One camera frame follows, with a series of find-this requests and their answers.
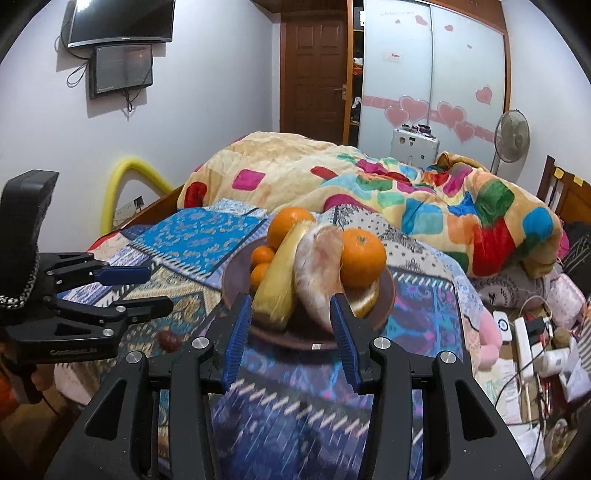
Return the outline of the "small pomelo segment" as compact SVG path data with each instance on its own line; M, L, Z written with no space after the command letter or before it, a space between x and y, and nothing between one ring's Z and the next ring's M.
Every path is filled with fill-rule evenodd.
M378 302L380 296L380 281L376 280L369 287L346 287L346 299L349 301L353 313L358 318L365 318Z

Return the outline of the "large pomelo segment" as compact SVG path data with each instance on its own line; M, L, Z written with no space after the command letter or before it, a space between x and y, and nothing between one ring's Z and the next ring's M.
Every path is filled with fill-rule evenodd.
M308 317L332 333L332 296L344 292L341 260L344 251L342 230L317 225L297 245L294 257L294 288Z

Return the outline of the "sugarcane piece short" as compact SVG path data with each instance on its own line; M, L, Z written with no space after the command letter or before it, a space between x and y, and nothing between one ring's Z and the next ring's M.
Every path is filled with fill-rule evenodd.
M286 329L297 305L294 287L297 246L315 226L315 221L297 222L281 242L252 300L252 318L256 324L273 331Z

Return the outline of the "small mandarin orange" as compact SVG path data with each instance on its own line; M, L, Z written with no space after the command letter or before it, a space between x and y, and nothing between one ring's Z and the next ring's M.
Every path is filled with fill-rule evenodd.
M269 268L270 262L259 263L253 267L249 276L250 291L252 291L252 293L255 293L256 290L259 289L259 286L263 282L264 277L266 277L266 273Z
M273 261L274 254L276 254L276 252L273 248L266 245L259 245L252 250L250 262L253 266L270 263Z

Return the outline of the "large orange with sticker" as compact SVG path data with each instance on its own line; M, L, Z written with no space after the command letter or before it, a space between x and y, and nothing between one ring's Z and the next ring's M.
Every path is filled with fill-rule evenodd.
M266 245L277 250L291 227L300 222L315 222L314 215L301 207L287 207L280 210L270 221L266 235Z

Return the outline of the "dark brown date fruit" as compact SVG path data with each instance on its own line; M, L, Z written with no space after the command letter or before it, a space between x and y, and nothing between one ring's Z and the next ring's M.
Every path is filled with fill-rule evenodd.
M182 335L170 332L168 330L159 331L157 334L159 347L166 353L173 353L178 351L183 345L184 338Z

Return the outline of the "blue patterned bed cover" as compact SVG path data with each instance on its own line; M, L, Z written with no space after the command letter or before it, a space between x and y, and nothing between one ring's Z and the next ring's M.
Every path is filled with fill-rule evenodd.
M396 299L386 336L407 351L433 356L451 350L468 364L480 353L478 326L485 308L460 265L448 255L392 227L380 214L339 205L322 223L375 233L387 248ZM187 339L223 313L221 274L183 276L132 246L138 228L104 242L97 256L114 265L148 266L149 282L133 287L91 284L69 291L70 301L106 306L165 295L172 313L129 329L121 353L161 353L157 335ZM334 351L297 351L250 338L238 382L213 403L214 436L225 479L354 479L370 426L371 396L346 382Z

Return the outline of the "pink plush toy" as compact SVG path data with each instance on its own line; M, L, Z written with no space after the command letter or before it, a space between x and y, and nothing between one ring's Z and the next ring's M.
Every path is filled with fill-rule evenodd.
M478 328L480 338L479 370L487 371L494 367L499 359L503 345L502 333L493 315L484 309L480 314Z

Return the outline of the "yellow foam tube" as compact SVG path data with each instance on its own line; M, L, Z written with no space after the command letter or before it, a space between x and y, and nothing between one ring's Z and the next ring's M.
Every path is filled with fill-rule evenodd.
M100 234L113 228L116 207L126 184L137 180L150 187L161 197L172 192L174 187L149 163L136 157L126 157L116 164L108 179L100 214Z

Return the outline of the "purple ceramic plate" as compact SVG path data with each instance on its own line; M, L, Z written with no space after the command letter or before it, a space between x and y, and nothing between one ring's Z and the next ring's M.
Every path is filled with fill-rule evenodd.
M250 286L250 256L256 247L262 246L266 239L260 238L249 242L238 249L229 260L221 277L222 300L228 308L231 307L239 293L249 293ZM378 283L379 296L373 309L365 316L366 322L376 333L383 333L389 314L396 299L396 286L390 270L385 268ZM252 320L250 334L267 343L300 351L329 351L335 350L335 338L308 318L304 307L298 304L294 314L287 322L283 331L273 331L257 325Z

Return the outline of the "white power strip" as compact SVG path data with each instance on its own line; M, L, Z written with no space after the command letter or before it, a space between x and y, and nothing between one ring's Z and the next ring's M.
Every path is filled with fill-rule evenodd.
M517 344L519 368L526 376L533 375L533 356L526 321L519 317L514 321L514 338Z

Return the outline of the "colourful patchwork blanket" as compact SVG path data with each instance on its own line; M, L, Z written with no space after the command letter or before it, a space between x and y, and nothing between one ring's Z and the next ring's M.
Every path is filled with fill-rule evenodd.
M297 134L254 132L197 167L178 208L238 200L277 212L355 205L456 260L471 277L520 263L532 279L558 258L562 226L541 200L473 159L444 152L425 168Z

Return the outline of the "white box appliance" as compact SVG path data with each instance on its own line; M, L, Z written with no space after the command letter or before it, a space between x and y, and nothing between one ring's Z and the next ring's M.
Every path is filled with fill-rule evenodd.
M394 128L391 156L400 162L425 169L435 163L439 148L440 140L428 125L403 124Z

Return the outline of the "wooden headboard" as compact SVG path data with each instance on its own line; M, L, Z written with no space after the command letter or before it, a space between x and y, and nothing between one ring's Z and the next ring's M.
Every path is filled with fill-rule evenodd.
M590 184L560 167L550 155L546 157L537 197L564 223L590 224Z

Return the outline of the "standing electric fan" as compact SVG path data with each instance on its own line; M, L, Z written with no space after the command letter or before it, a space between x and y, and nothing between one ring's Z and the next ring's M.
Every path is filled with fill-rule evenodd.
M491 172L497 175L502 163L513 164L525 158L530 141L530 128L525 115L518 109L505 112L494 134L495 155Z

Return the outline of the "white sliding wardrobe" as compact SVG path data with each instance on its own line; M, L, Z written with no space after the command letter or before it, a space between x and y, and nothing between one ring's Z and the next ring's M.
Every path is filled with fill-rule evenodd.
M358 147L372 157L432 162L394 133L427 125L442 152L490 166L505 111L505 37L461 13L417 1L363 4Z

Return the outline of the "brown wooden door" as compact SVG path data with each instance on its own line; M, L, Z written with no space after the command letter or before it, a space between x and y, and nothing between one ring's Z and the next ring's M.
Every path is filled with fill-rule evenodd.
M341 143L346 112L346 17L297 12L281 19L280 131Z

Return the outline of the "lower black wall monitor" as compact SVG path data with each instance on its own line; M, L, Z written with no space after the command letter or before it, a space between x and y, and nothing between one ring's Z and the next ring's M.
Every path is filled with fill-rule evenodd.
M152 68L151 45L98 46L89 61L89 97L147 88L153 83Z

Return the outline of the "upper black wall television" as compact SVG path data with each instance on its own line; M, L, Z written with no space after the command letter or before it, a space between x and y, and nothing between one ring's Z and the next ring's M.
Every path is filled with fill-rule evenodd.
M76 1L67 47L172 41L174 0Z

